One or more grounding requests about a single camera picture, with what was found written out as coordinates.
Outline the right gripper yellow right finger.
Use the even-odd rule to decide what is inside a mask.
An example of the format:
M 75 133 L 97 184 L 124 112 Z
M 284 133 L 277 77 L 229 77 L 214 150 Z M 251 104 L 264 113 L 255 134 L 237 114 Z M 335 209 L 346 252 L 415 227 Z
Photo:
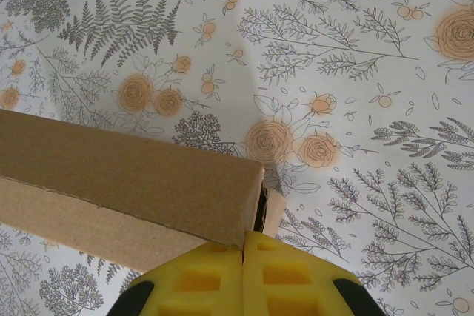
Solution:
M 371 315 L 373 298 L 346 269 L 260 232 L 245 236 L 244 315 Z

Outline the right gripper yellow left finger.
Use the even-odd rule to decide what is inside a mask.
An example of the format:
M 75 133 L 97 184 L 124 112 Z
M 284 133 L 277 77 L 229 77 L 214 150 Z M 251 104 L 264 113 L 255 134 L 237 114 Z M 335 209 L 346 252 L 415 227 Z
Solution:
M 205 243 L 134 279 L 118 315 L 242 315 L 242 252 Z

